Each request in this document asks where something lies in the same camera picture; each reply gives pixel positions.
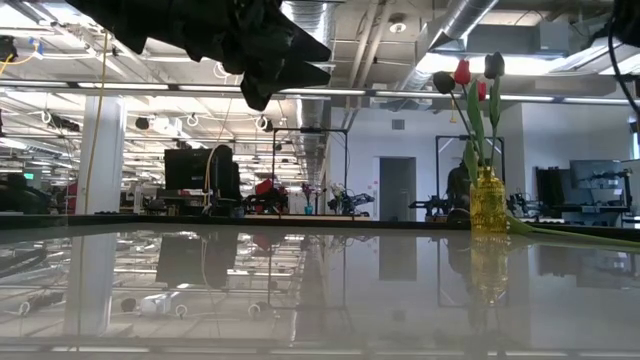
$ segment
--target red object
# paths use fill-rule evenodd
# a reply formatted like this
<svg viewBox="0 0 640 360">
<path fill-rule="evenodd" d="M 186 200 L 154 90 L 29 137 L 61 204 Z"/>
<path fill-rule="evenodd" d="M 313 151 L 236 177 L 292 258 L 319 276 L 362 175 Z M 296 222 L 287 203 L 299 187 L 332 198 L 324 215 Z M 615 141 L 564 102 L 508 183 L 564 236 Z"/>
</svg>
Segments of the red object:
<svg viewBox="0 0 640 360">
<path fill-rule="evenodd" d="M 487 99 L 487 83 L 478 81 L 478 100 L 485 101 Z"/>
<path fill-rule="evenodd" d="M 456 84 L 467 85 L 471 82 L 471 71 L 469 70 L 469 62 L 467 60 L 460 60 L 458 68 L 453 74 L 453 80 Z"/>
</svg>

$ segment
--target computer monitor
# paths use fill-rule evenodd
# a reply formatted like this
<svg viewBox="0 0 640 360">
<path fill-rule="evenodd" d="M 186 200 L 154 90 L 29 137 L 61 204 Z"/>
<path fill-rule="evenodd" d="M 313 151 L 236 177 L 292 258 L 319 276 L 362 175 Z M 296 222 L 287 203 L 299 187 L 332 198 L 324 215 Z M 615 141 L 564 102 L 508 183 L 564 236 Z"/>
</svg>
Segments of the computer monitor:
<svg viewBox="0 0 640 360">
<path fill-rule="evenodd" d="M 576 189 L 621 189 L 622 163 L 617 160 L 572 160 L 571 185 Z"/>
<path fill-rule="evenodd" d="M 211 149 L 164 151 L 164 176 L 167 190 L 204 189 L 207 160 Z"/>
</svg>

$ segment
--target gray door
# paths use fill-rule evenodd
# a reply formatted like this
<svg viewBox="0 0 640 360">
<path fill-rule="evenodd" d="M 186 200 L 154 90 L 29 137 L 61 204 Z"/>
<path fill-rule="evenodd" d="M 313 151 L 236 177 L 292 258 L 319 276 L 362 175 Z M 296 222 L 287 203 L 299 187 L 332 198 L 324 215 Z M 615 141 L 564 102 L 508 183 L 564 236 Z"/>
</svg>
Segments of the gray door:
<svg viewBox="0 0 640 360">
<path fill-rule="evenodd" d="M 415 221 L 416 159 L 380 158 L 380 221 Z"/>
</svg>

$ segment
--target light fixture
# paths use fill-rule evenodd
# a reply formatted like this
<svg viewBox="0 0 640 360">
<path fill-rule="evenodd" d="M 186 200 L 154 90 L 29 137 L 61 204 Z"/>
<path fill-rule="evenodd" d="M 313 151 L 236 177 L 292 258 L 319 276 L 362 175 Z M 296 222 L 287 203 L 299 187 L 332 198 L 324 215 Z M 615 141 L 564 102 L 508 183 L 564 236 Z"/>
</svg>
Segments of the light fixture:
<svg viewBox="0 0 640 360">
<path fill-rule="evenodd" d="M 100 88 L 102 83 L 78 83 L 81 88 Z M 168 90 L 169 85 L 166 84 L 136 84 L 136 83 L 105 83 L 105 89 L 115 90 Z"/>
<path fill-rule="evenodd" d="M 389 17 L 389 22 L 391 26 L 389 26 L 389 31 L 394 34 L 400 34 L 401 32 L 407 30 L 407 25 L 404 23 L 405 14 L 403 13 L 395 13 Z"/>
<path fill-rule="evenodd" d="M 191 115 L 189 115 L 189 117 L 187 117 L 187 125 L 189 126 L 196 126 L 198 125 L 198 123 L 200 122 L 200 119 L 198 119 L 198 116 L 196 115 L 196 113 L 192 113 Z"/>
<path fill-rule="evenodd" d="M 149 119 L 139 117 L 136 119 L 136 128 L 139 130 L 149 130 Z"/>
<path fill-rule="evenodd" d="M 4 145 L 5 147 L 10 147 L 10 148 L 19 149 L 19 150 L 26 150 L 28 148 L 27 145 L 21 143 L 20 141 L 7 139 L 7 138 L 0 138 L 0 144 Z"/>
<path fill-rule="evenodd" d="M 209 85 L 180 85 L 178 87 L 182 91 L 205 91 L 205 92 L 228 92 L 239 93 L 242 92 L 239 86 L 209 86 Z"/>
</svg>

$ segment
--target yellow vase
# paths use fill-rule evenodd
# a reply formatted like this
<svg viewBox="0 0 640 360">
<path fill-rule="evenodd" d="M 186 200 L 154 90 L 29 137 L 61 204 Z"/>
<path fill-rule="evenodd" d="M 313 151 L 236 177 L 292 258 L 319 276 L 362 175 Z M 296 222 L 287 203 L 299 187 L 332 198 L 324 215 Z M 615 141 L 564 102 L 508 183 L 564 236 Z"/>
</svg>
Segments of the yellow vase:
<svg viewBox="0 0 640 360">
<path fill-rule="evenodd" d="M 471 185 L 471 231 L 474 234 L 507 233 L 504 184 L 490 167 L 478 169 L 478 186 Z"/>
</svg>

